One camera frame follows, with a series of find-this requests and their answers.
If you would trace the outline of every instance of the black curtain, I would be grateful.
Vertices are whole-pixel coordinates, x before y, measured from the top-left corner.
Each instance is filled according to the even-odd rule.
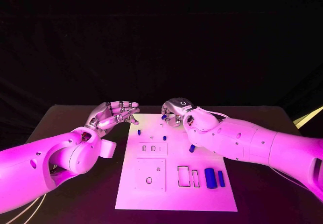
[[[53,104],[182,96],[299,118],[322,106],[322,21],[314,1],[4,1],[2,139],[26,138]]]

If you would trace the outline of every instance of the table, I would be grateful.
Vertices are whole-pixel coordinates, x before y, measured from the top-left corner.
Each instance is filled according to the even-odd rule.
[[[84,126],[95,106],[55,105],[46,112],[27,142],[52,137]],[[160,113],[160,106],[140,106],[141,113]],[[205,110],[244,119],[278,132],[300,135],[277,106],[202,106]],[[84,175],[48,193],[30,224],[188,224],[188,223],[323,223],[323,204],[312,192],[286,180],[264,165],[225,159],[238,212],[115,210],[123,158],[130,124],[118,124],[104,137],[117,143],[114,157],[98,158]],[[0,215],[6,223],[26,208]],[[23,223],[36,206],[14,220]]]

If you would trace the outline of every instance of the robotic hand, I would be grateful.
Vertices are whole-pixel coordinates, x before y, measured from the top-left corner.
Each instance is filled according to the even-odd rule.
[[[0,213],[23,206],[87,173],[98,156],[113,157],[115,143],[101,138],[118,123],[138,124],[133,117],[140,112],[137,107],[137,103],[127,101],[102,103],[84,127],[0,152]]]
[[[323,139],[271,131],[195,107],[185,98],[166,101],[162,114],[170,126],[177,127],[183,122],[195,146],[205,147],[228,159],[260,163],[280,170],[323,201]]]

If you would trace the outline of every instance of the peg board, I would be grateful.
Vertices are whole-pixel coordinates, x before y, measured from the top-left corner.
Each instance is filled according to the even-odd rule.
[[[224,157],[203,147],[190,153],[183,126],[170,127],[160,114],[137,114],[136,119],[140,124],[130,125],[115,209],[238,211]],[[206,188],[206,168],[215,170],[215,189]]]

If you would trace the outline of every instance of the blue cylindrical block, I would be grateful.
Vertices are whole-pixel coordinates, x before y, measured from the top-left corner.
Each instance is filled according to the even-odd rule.
[[[195,150],[195,145],[190,145],[190,152],[193,152]]]
[[[206,186],[209,189],[218,188],[216,180],[215,180],[215,173],[213,168],[205,169],[205,179],[206,179]]]
[[[221,187],[224,188],[225,184],[224,184],[224,173],[222,173],[222,171],[218,171],[218,176],[219,176]]]

